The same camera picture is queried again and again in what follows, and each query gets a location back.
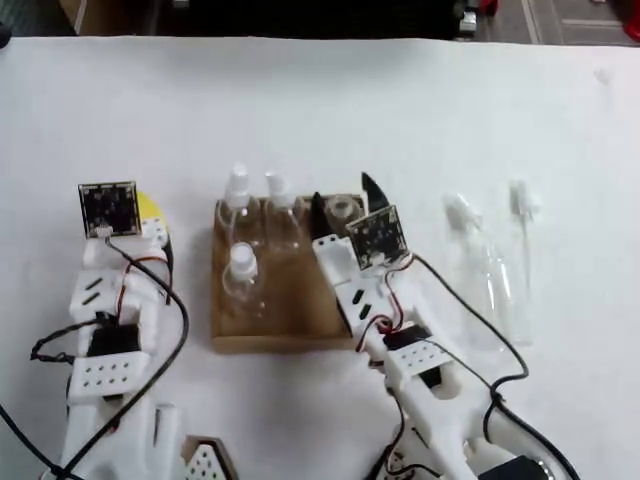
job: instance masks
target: white table surface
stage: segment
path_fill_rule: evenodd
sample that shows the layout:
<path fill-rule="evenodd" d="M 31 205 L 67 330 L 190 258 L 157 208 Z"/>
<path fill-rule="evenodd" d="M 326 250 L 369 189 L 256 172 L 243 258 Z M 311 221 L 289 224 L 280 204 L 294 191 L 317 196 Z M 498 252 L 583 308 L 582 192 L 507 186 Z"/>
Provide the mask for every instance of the white table surface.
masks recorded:
<path fill-rule="evenodd" d="M 411 247 L 448 276 L 442 194 L 465 193 L 510 244 L 507 184 L 524 178 L 543 201 L 531 231 L 536 344 L 511 405 L 583 479 L 637 478 L 638 78 L 640 52 L 622 48 L 14 39 L 0 51 L 1 402 L 57 458 L 69 369 L 29 352 L 70 323 L 76 184 L 135 179 L 170 219 L 193 323 L 156 398 L 184 408 L 189 433 L 221 437 L 243 479 L 361 478 L 397 422 L 364 356 L 209 348 L 210 227 L 228 169 L 279 166 L 300 192 L 357 191 L 366 169 Z M 432 295 L 441 315 L 459 315 Z M 166 345 L 179 324 L 168 315 Z M 0 470 L 42 471 L 5 427 Z"/>

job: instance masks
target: black circuit board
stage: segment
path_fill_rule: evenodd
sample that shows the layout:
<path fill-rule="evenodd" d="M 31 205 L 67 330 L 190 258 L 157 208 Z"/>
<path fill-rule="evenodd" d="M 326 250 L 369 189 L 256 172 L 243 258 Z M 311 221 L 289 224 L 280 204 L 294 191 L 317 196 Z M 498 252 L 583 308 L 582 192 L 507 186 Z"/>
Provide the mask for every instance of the black circuit board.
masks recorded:
<path fill-rule="evenodd" d="M 373 266 L 374 259 L 384 256 L 393 262 L 407 253 L 407 241 L 395 205 L 377 210 L 347 225 L 360 270 Z"/>
<path fill-rule="evenodd" d="M 100 236 L 100 227 L 111 227 L 112 236 L 141 232 L 135 182 L 84 184 L 78 191 L 87 238 Z"/>

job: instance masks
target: bottle cap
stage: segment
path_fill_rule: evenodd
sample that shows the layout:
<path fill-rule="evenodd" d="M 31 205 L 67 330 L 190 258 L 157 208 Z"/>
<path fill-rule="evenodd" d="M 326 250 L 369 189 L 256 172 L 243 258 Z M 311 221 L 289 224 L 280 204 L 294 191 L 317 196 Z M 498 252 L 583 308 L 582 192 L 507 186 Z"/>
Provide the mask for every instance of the bottle cap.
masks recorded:
<path fill-rule="evenodd" d="M 291 193 L 291 184 L 279 173 L 266 174 L 269 186 L 269 198 L 278 208 L 291 208 L 296 202 L 296 196 Z"/>
<path fill-rule="evenodd" d="M 258 274 L 258 262 L 248 243 L 236 243 L 231 247 L 231 274 L 236 280 L 251 280 Z"/>
<path fill-rule="evenodd" d="M 244 165 L 235 165 L 227 181 L 224 199 L 231 208 L 243 208 L 249 204 L 249 173 Z"/>
<path fill-rule="evenodd" d="M 460 233 L 482 229 L 482 217 L 473 211 L 469 202 L 460 194 L 444 198 L 445 212 L 451 228 Z"/>

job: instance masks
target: red wire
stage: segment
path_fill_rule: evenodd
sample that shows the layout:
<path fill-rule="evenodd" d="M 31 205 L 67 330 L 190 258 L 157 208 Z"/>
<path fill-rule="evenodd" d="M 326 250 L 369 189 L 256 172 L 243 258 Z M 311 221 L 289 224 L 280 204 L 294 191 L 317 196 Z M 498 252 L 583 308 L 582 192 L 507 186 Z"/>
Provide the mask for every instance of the red wire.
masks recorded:
<path fill-rule="evenodd" d="M 136 259 L 137 262 L 147 262 L 150 260 L 157 260 L 159 262 L 163 262 L 165 265 L 167 265 L 167 267 L 169 266 L 169 263 L 162 257 L 150 256 L 150 257 L 140 257 Z M 127 267 L 124 269 L 124 276 L 122 277 L 122 288 L 120 289 L 120 294 L 118 295 L 118 302 L 116 304 L 116 317 L 118 317 L 118 320 L 120 319 L 120 313 L 122 311 L 122 302 L 124 300 L 124 292 L 127 289 L 126 285 L 124 284 L 124 279 L 127 276 L 127 274 L 131 271 L 132 267 L 133 267 L 133 264 L 129 263 Z M 173 287 L 173 274 L 171 272 L 169 273 L 169 286 Z"/>
<path fill-rule="evenodd" d="M 378 326 L 378 331 L 380 333 L 389 334 L 389 333 L 392 333 L 392 332 L 397 332 L 398 330 L 400 330 L 402 328 L 402 325 L 404 323 L 404 310 L 402 309 L 402 306 L 400 305 L 400 301 L 398 300 L 398 297 L 397 297 L 396 293 L 393 291 L 393 288 L 391 288 L 391 284 L 389 283 L 389 278 L 390 278 L 392 273 L 402 272 L 402 271 L 406 270 L 407 268 L 409 268 L 411 266 L 411 264 L 413 263 L 413 261 L 414 261 L 413 256 L 411 256 L 411 260 L 406 265 L 403 265 L 400 268 L 389 270 L 384 275 L 384 283 L 387 286 L 387 288 L 389 289 L 389 292 L 391 294 L 391 299 L 393 301 L 393 304 L 395 306 L 396 311 L 398 312 L 398 316 L 400 317 L 398 325 L 396 327 L 394 327 L 393 326 L 393 319 L 391 317 L 389 317 L 388 315 L 384 315 L 384 314 L 375 315 L 369 321 L 369 323 L 365 327 L 364 331 L 362 332 L 362 336 L 360 337 L 360 340 L 358 341 L 358 344 L 356 345 L 356 352 L 361 352 L 362 351 L 362 348 L 364 347 L 364 341 L 365 341 L 365 338 L 367 336 L 367 332 L 379 320 L 382 320 L 383 322 L 388 323 L 388 325 L 384 325 L 384 323 L 383 323 L 383 324 Z"/>

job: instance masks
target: yellow object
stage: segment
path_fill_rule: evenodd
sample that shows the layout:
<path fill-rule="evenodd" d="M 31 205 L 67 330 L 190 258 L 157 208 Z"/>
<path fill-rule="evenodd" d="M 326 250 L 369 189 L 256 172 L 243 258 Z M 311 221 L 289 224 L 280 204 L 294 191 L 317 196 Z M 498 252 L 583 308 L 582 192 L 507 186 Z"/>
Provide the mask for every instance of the yellow object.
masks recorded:
<path fill-rule="evenodd" d="M 150 218 L 160 218 L 164 227 L 168 230 L 169 224 L 167 219 L 160 210 L 160 207 L 144 192 L 138 190 L 138 211 L 140 212 L 140 220 L 148 220 Z"/>

